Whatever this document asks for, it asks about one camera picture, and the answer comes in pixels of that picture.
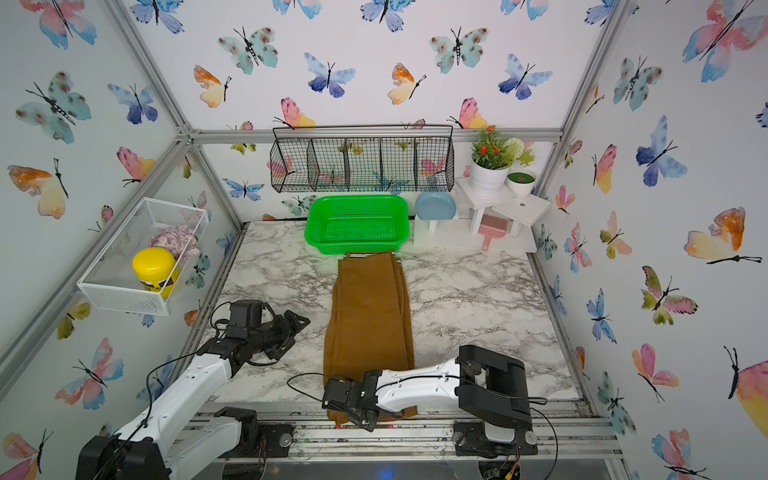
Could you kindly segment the brown long pants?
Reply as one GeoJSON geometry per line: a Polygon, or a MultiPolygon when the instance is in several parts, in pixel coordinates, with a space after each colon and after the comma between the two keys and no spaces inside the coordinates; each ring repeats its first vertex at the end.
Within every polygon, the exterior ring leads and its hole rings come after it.
{"type": "Polygon", "coordinates": [[[410,300],[393,252],[347,255],[338,262],[324,354],[324,381],[356,381],[371,370],[415,367],[410,300]]]}

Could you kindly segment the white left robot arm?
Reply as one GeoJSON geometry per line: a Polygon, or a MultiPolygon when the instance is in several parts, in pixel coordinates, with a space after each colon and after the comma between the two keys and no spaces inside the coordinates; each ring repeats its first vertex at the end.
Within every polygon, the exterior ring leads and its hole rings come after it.
{"type": "Polygon", "coordinates": [[[188,438],[179,436],[200,408],[253,356],[277,363],[310,320],[282,314],[259,300],[230,303],[228,318],[195,352],[189,366],[148,407],[112,436],[95,436],[80,451],[78,479],[192,479],[219,458],[254,457],[264,463],[281,432],[263,432],[254,410],[224,407],[188,438]]]}

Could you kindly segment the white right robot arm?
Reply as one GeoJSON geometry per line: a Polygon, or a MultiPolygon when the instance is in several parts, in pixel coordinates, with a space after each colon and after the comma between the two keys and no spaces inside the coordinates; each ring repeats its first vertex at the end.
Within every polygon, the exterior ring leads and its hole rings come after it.
{"type": "Polygon", "coordinates": [[[410,408],[456,407],[473,419],[454,424],[455,453],[486,459],[538,453],[532,403],[524,363],[474,345],[431,367],[331,377],[321,399],[324,409],[369,432],[410,408]]]}

